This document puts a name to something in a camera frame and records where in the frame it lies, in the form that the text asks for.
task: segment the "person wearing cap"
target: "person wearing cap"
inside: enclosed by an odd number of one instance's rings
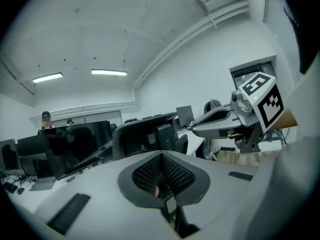
[[[71,118],[69,118],[67,121],[66,121],[66,126],[72,126],[74,124],[74,122],[72,121]]]
[[[41,126],[41,129],[38,130],[38,135],[40,134],[40,130],[55,128],[55,126],[52,125],[51,123],[51,115],[49,111],[42,112],[41,122],[42,122],[42,126]]]

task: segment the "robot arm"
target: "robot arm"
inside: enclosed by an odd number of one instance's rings
[[[230,103],[204,114],[192,132],[203,138],[234,139],[241,153],[259,152],[258,143],[284,113],[274,76],[257,73],[231,94]]]

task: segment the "computer mouse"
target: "computer mouse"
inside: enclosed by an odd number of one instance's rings
[[[24,190],[25,189],[22,187],[22,188],[19,188],[16,192],[18,193],[18,195],[21,195]]]

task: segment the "white ceiling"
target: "white ceiling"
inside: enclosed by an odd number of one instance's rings
[[[61,72],[59,85],[132,86],[148,64],[205,16],[196,0],[30,0],[0,48],[19,82]],[[126,70],[127,77],[91,75]]]

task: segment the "ceiling light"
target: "ceiling light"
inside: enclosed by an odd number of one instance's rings
[[[62,78],[63,75],[61,73],[54,73],[54,74],[49,74],[49,75],[45,75],[45,76],[41,76],[38,78],[33,79],[32,81],[37,84],[43,81],[47,81],[47,80],[52,80],[52,79],[56,79],[56,78]]]
[[[106,70],[106,69],[91,69],[93,75],[111,75],[111,76],[126,76],[126,71]]]

